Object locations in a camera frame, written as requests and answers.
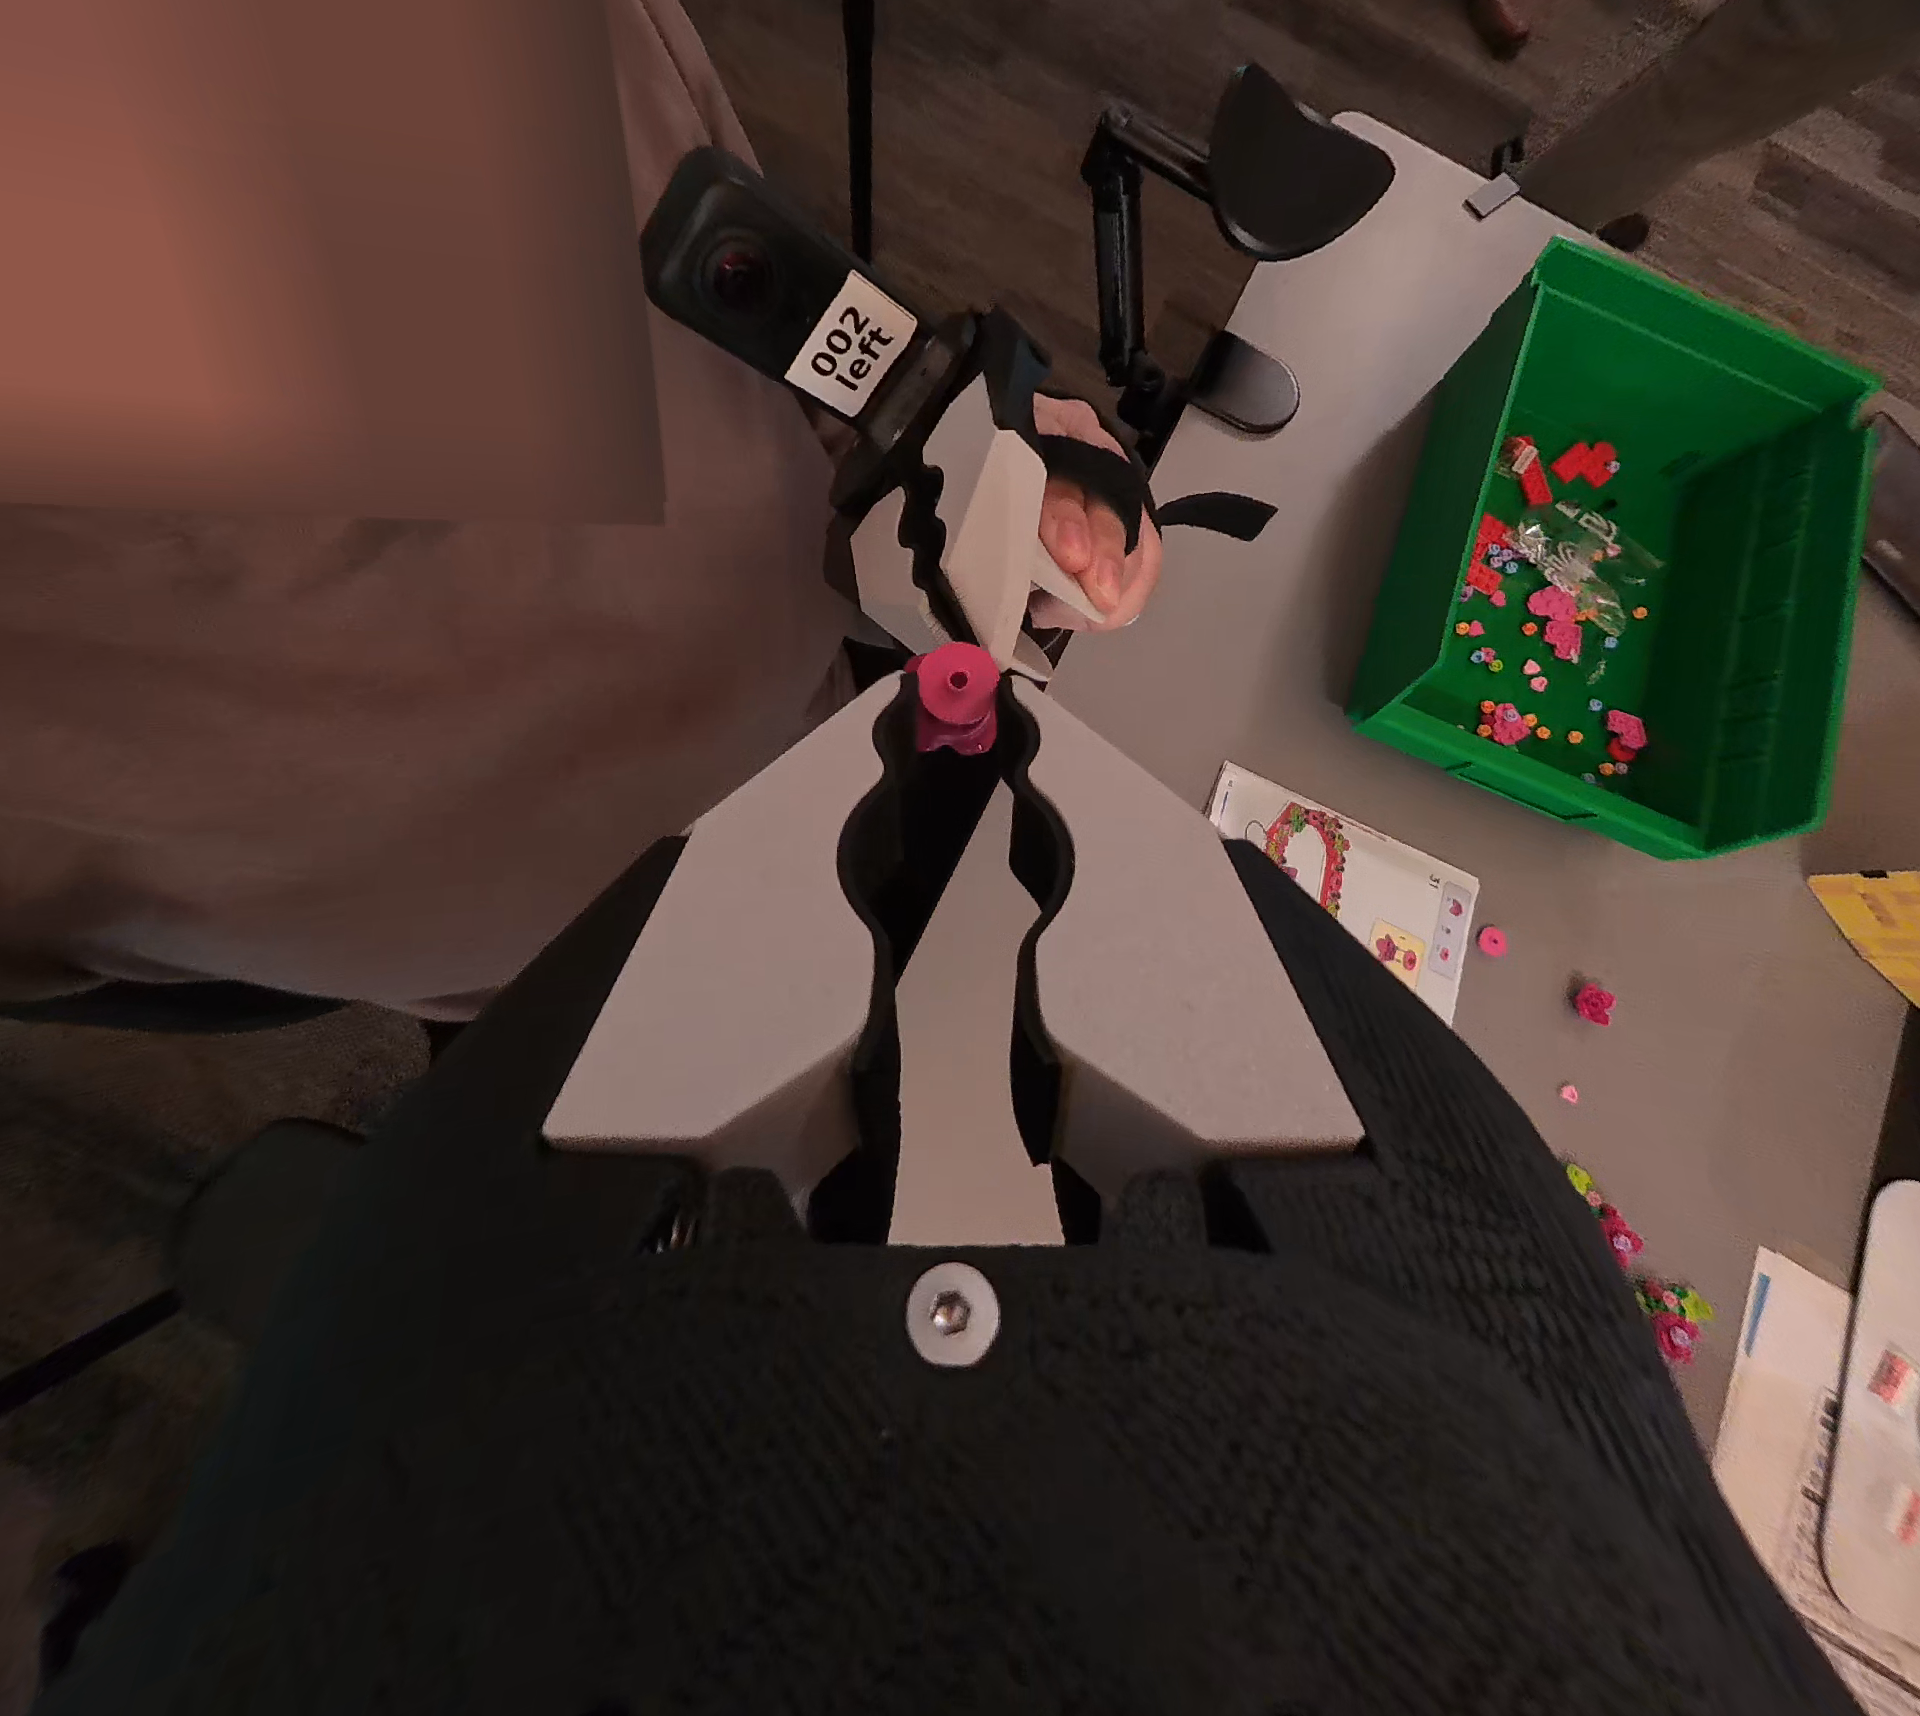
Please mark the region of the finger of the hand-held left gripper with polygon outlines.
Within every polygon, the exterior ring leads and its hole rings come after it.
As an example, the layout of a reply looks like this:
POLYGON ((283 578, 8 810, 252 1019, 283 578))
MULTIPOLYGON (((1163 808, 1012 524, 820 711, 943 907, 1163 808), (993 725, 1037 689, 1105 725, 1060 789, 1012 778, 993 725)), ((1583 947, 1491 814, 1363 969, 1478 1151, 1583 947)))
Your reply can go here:
POLYGON ((908 497, 879 497, 849 530, 853 600, 862 616, 908 654, 973 646, 964 612, 920 578, 913 524, 908 497))
POLYGON ((1019 664, 1043 555, 1043 457, 1019 432, 993 428, 972 486, 946 520, 941 573, 975 646, 999 674, 1019 664))

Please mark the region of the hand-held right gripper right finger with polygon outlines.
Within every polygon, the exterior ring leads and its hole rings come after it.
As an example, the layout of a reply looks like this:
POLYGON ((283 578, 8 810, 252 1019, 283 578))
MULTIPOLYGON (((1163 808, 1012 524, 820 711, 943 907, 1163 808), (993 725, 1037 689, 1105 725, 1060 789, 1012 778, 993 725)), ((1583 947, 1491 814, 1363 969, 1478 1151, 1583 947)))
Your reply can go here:
POLYGON ((1001 684, 1009 1092, 1067 1244, 1137 1175, 1345 1157, 1361 1120, 1211 822, 1032 679, 1001 684))

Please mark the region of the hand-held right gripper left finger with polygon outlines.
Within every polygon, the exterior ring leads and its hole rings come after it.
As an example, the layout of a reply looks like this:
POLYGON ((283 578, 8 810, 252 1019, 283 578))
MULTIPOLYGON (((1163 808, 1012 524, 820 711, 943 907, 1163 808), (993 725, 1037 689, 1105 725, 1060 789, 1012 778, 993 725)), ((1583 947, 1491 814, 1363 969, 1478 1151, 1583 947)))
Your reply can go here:
POLYGON ((815 1235, 887 1238, 917 720, 913 671, 875 682, 689 825, 548 1146, 763 1171, 815 1235))

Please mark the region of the lego instruction booklet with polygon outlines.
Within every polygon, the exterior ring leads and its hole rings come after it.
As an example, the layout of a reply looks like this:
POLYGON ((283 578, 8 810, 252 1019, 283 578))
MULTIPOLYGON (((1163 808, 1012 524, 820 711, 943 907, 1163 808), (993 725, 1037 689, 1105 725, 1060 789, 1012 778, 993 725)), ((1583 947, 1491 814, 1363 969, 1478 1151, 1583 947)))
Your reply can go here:
POLYGON ((1233 761, 1219 763, 1205 814, 1451 1025, 1476 942, 1478 879, 1468 870, 1233 761))

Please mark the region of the lego flower bouquet assembly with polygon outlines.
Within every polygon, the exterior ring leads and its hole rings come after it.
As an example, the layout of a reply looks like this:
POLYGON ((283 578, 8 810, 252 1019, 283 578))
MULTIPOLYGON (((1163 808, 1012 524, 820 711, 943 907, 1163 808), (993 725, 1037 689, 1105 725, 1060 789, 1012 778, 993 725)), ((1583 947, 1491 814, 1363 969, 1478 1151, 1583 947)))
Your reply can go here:
POLYGON ((1668 1367, 1692 1366, 1706 1327, 1715 1320, 1713 1304, 1692 1284, 1651 1271, 1633 1274, 1631 1287, 1668 1367))
POLYGON ((1617 1261, 1619 1270, 1631 1276, 1640 1267, 1640 1258, 1643 1254, 1641 1235, 1604 1192, 1591 1171, 1570 1159, 1563 1163, 1563 1174, 1583 1206, 1589 1210, 1608 1252, 1617 1261))

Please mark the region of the pile of small lego pieces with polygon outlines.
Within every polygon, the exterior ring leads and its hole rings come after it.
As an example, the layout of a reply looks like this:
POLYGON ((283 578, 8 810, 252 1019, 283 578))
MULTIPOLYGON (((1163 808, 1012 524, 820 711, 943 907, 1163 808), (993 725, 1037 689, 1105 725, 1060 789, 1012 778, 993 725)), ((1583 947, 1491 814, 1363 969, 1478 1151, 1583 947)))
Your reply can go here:
POLYGON ((1626 638, 1571 620, 1571 600, 1518 552, 1523 511, 1571 502, 1619 530, 1619 455, 1604 440, 1543 446, 1527 432, 1499 440, 1459 578, 1451 654, 1466 684, 1464 725, 1478 743, 1567 774, 1583 791, 1622 785, 1648 745, 1627 696, 1626 638))

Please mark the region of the person's left hand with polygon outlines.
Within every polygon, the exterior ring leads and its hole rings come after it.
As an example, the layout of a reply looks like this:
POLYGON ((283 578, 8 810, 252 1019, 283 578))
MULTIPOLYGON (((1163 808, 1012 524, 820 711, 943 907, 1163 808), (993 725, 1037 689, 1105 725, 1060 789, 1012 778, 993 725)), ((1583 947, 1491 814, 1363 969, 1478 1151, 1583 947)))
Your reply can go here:
POLYGON ((1049 474, 1037 514, 1037 539, 1080 589, 1096 618, 1082 616, 1052 591, 1030 602, 1037 629, 1113 633, 1139 620, 1161 575, 1161 535, 1139 520, 1135 545, 1125 545, 1122 515, 1073 479, 1049 474))

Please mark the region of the person's beige shirt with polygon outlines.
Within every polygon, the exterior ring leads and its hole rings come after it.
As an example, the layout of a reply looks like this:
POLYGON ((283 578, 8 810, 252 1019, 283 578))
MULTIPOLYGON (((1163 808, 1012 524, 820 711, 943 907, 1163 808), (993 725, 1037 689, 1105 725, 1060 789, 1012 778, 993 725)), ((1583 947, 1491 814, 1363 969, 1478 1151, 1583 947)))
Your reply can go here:
POLYGON ((647 312, 658 527, 4 506, 4 1002, 465 1022, 846 697, 833 433, 647 312))

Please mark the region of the clear plastic bag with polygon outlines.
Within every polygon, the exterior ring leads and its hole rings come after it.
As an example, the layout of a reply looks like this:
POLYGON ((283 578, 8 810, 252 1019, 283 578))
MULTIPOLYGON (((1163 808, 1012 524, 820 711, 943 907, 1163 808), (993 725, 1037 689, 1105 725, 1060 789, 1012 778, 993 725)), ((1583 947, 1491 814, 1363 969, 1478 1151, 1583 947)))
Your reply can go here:
POLYGON ((1608 638, 1641 618, 1668 563, 1599 510, 1554 499, 1522 514, 1509 547, 1571 602, 1571 620, 1608 638))

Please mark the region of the white paper sheet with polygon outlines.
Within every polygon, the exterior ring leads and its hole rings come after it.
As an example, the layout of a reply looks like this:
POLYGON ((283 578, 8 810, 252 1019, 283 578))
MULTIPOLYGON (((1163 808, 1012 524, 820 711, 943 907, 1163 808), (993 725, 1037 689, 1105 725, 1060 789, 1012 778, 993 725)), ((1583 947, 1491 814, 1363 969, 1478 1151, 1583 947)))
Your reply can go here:
POLYGON ((1788 1252, 1757 1247, 1736 1330, 1712 1472, 1741 1533, 1771 1558, 1823 1484, 1854 1299, 1788 1252))

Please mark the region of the green plastic bin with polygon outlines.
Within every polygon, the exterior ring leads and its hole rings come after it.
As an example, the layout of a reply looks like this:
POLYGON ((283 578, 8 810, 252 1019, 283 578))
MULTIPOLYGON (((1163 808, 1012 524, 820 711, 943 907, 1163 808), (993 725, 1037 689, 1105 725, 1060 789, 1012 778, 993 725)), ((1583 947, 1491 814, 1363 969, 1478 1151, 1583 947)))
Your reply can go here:
POLYGON ((1366 737, 1661 861, 1807 833, 1832 781, 1877 383, 1598 245, 1551 240, 1431 396, 1345 714, 1366 737), (1451 621, 1499 440, 1606 441, 1664 575, 1626 635, 1626 780, 1490 749, 1451 621))

